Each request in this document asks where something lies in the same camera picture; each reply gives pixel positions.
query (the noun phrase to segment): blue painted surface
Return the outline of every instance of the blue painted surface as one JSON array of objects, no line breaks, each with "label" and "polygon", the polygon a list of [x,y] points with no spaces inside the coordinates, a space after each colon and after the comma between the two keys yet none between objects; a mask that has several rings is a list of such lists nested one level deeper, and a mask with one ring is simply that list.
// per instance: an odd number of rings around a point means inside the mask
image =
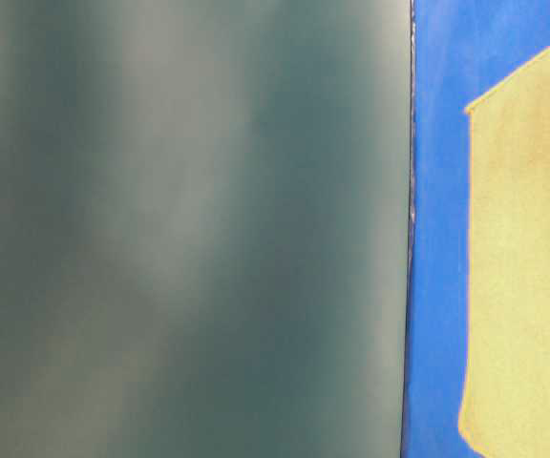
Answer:
[{"label": "blue painted surface", "polygon": [[476,457],[457,432],[466,364],[464,107],[550,45],[550,0],[416,0],[415,245],[406,458]]}]

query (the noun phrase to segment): blue background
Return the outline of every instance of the blue background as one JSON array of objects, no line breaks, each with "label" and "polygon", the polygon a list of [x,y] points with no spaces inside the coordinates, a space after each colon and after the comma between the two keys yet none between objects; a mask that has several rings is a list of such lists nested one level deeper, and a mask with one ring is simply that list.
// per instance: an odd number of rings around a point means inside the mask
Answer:
[{"label": "blue background", "polygon": [[550,0],[416,0],[415,240],[403,455],[474,457],[457,432],[466,363],[464,107],[550,45]]}]

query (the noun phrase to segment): dark green surface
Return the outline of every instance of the dark green surface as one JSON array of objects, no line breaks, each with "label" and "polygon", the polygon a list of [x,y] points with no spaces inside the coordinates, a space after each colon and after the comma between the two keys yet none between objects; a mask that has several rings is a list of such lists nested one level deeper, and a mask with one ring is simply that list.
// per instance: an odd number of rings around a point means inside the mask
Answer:
[{"label": "dark green surface", "polygon": [[394,457],[404,2],[0,0],[0,457]]}]

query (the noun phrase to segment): roof edge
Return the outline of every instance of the roof edge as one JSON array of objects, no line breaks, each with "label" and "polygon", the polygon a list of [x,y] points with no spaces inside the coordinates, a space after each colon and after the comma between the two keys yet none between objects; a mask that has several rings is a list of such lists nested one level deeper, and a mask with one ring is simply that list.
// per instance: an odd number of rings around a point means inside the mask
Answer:
[{"label": "roof edge", "polygon": [[506,76],[504,79],[502,79],[500,82],[498,82],[495,86],[493,86],[485,94],[479,96],[478,98],[476,98],[475,100],[470,102],[468,105],[466,105],[466,108],[464,108],[464,113],[466,113],[467,115],[471,114],[473,109],[476,107],[476,105],[478,105],[479,103],[481,103],[485,99],[489,98],[495,91],[497,91],[502,86],[507,84],[509,81],[511,81],[513,78],[515,78],[520,73],[523,73],[524,70],[527,70],[529,67],[531,67],[535,63],[542,60],[542,58],[548,53],[550,53],[550,45],[548,47],[546,47],[544,50],[542,50],[541,52],[539,52],[538,54],[536,54],[530,60],[528,60],[524,64],[521,64],[516,69],[514,69],[511,73],[508,74],[508,76]]}]

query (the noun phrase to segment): yellow house shape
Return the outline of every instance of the yellow house shape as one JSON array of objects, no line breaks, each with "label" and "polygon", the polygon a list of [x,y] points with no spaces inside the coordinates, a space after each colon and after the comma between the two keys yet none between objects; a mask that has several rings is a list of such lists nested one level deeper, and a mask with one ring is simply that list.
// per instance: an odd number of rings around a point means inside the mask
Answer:
[{"label": "yellow house shape", "polygon": [[550,458],[550,47],[471,103],[468,360],[460,434]]}]

